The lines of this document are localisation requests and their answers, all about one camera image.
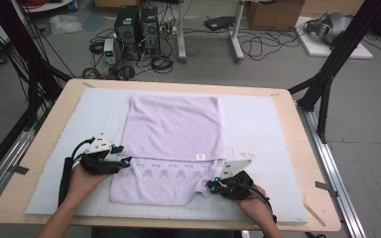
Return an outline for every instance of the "human hand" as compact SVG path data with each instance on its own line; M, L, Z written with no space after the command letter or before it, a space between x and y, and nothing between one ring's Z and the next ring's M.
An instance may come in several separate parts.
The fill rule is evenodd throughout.
M260 185L256 188L267 197L267 193ZM274 222L270 210L266 204L255 194L251 193L247 199L235 200L243 213L253 220L261 229L266 237L284 237Z
M89 174L81 164L76 165L72 169L69 181L69 189L65 200L71 202L72 205L78 206L88 197L95 188L110 175L93 176Z

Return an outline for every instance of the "gray floor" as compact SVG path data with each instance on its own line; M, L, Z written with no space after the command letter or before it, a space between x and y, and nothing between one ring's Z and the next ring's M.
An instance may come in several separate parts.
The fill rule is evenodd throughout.
M65 9L38 15L72 14ZM73 13L80 22L87 11ZM189 20L188 26L201 21ZM113 26L106 21L97 32ZM75 75L89 66L89 40L97 32L49 36L48 39ZM156 74L159 82L290 88L318 72L324 58L308 57L302 46L282 48L261 61L248 57L238 64L224 35L187 35L189 58L175 62L169 74ZM381 48L381 43L373 44ZM330 96L326 135L352 203L368 237L381 237L381 51L363 42L373 60L350 59L337 75ZM53 65L64 66L48 50ZM173 60L177 60L175 51ZM154 81L142 73L136 80ZM27 104L12 66L0 64L0 142L25 111ZM0 225L0 237L31 237L40 226ZM88 227L72 227L67 237L89 237ZM286 232L288 237L306 237ZM348 237L345 229L327 237Z

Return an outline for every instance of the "metal frame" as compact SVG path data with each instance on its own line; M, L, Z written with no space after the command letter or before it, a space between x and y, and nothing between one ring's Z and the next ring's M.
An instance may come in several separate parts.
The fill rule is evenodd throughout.
M332 190L338 192L338 197L335 199L338 201L340 211L342 212L345 224L351 234L351 237L365 238L366 235L364 234L363 227L361 226L357 213L354 210L354 206L351 203L348 192L345 189L344 182L342 181L338 168L336 167L329 146L326 143L323 143L320 135L316 133L316 129L318 128L318 119L316 118L314 112L304 111L304 116L309 124L308 129L314 139L314 143L322 163L322 167L326 173L327 180L329 181L329 185Z
M303 98L297 101L298 105L307 111L313 111L321 98L317 133L323 143L326 143L324 132L332 82L380 15L381 0L365 0L347 30L339 36L335 48L320 71L314 77L289 89L290 93L294 94L308 88Z
M18 138L14 141L12 146L6 150L6 154L0 161L0 192L5 184L9 181L9 178L13 174L13 169L19 165L27 150L29 149L33 139L37 133L36 127L31 127L29 131L22 131Z

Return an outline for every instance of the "desktop computer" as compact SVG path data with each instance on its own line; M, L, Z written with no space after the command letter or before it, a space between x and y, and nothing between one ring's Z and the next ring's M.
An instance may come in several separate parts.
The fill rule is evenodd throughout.
M158 55L160 53L160 33L157 7L145 7L142 9L141 24L145 39L145 54Z

